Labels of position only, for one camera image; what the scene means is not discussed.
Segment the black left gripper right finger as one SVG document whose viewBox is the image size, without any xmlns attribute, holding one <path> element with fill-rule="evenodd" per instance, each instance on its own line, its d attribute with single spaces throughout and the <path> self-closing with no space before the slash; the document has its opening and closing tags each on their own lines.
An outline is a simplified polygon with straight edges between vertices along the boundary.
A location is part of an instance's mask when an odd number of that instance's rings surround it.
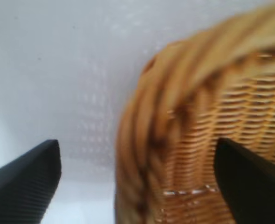
<svg viewBox="0 0 275 224">
<path fill-rule="evenodd" d="M 238 224 L 275 224 L 275 164 L 230 139 L 217 141 L 214 173 Z"/>
</svg>

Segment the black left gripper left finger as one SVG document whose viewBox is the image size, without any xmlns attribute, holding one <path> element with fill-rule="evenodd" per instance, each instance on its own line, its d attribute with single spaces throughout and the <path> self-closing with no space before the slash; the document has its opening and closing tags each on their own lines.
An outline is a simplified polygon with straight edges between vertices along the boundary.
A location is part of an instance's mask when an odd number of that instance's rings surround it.
<svg viewBox="0 0 275 224">
<path fill-rule="evenodd" d="M 46 140 L 0 168 L 0 224 L 39 224 L 62 175 L 58 140 Z"/>
</svg>

